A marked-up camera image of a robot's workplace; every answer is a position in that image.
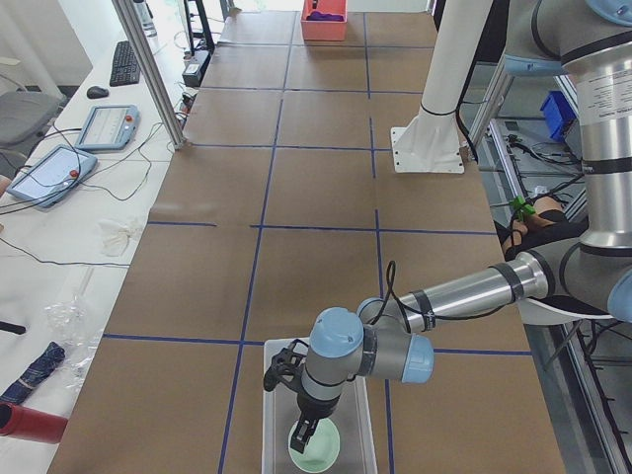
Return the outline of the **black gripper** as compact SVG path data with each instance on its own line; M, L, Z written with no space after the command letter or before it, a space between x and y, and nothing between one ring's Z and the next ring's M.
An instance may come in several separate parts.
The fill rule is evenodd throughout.
M340 396L330 400L319 400L306 392L300 392L297 394L296 400L300 410L300 418L291 430L289 447L294 451L304 453L310 438L316 432L318 422L334 413Z

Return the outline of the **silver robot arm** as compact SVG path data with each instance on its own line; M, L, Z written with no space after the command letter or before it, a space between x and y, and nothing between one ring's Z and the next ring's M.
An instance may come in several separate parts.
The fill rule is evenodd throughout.
M284 382L300 416L289 437L301 453L358 376L427 381L439 322L490 316L526 298L571 299L616 320L631 317L631 5L627 1L513 1L509 58L519 72L577 82L588 228L535 218L510 232L503 260L484 271L403 296L388 291L356 311L328 308Z

